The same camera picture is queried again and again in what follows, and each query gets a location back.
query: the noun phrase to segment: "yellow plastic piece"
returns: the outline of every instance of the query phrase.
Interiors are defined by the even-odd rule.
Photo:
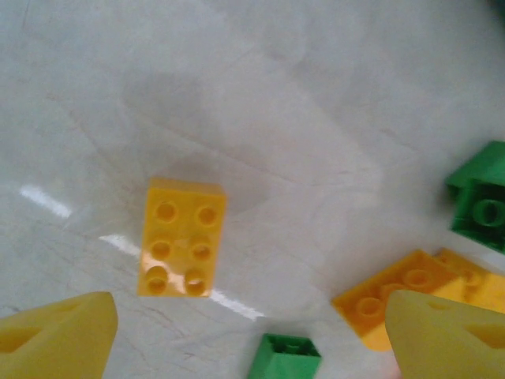
[[[427,253],[416,250],[337,296],[332,304],[366,347],[375,351],[387,351],[391,349],[391,344],[384,318],[391,292],[408,289],[462,301],[464,288],[462,277],[446,270]]]
[[[505,315],[412,291],[391,294],[386,329],[403,379],[504,379]]]
[[[220,185],[152,178],[137,294],[209,296],[225,208]]]
[[[69,298],[0,320],[2,379],[100,379],[118,330],[108,292]]]
[[[473,306],[505,313],[505,277],[489,272],[479,265],[441,249],[435,258],[447,268],[465,278],[463,300]]]

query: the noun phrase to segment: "green sloped brick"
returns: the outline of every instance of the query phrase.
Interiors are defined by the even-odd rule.
[[[451,230],[505,253],[505,185],[488,180],[471,180],[461,191]]]
[[[472,179],[505,183],[505,142],[491,141],[446,179],[449,194],[456,199]]]
[[[310,339],[264,334],[247,379],[312,379],[320,362]]]

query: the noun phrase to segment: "plastic toy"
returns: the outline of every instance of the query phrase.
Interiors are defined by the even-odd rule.
[[[505,183],[505,171],[500,170],[504,164],[505,142],[489,142],[446,179],[449,194],[456,200],[472,179]]]
[[[458,203],[451,230],[505,253],[505,142],[490,142],[446,185]]]
[[[209,296],[225,207],[219,185],[151,179],[137,294]]]
[[[491,249],[505,252],[505,186],[469,181],[461,191],[451,229]]]
[[[464,302],[505,313],[505,277],[489,272],[449,249],[441,249],[435,259],[465,278]]]
[[[392,291],[401,289],[462,301],[465,281],[427,253],[417,250],[334,298],[332,304],[366,347],[387,351],[391,344],[384,326],[386,303]]]
[[[264,334],[247,379],[311,379],[320,362],[310,339]]]

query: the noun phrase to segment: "marble surface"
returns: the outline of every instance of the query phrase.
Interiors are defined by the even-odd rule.
[[[505,138],[486,1],[3,0],[0,316],[111,291],[105,378],[243,378],[263,332],[318,379],[399,377],[334,295],[447,230],[444,177]],[[209,299],[139,298],[148,178],[230,197]]]

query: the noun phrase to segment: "yellow lego brick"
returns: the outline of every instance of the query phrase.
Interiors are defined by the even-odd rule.
[[[225,208],[217,184],[152,178],[137,294],[209,296]]]
[[[446,270],[427,253],[416,250],[394,265],[332,300],[333,307],[375,351],[387,351],[391,344],[384,326],[386,303],[391,292],[419,291],[462,301],[462,277]]]
[[[505,313],[505,277],[489,272],[449,249],[435,258],[447,269],[465,278],[463,300],[473,306]]]

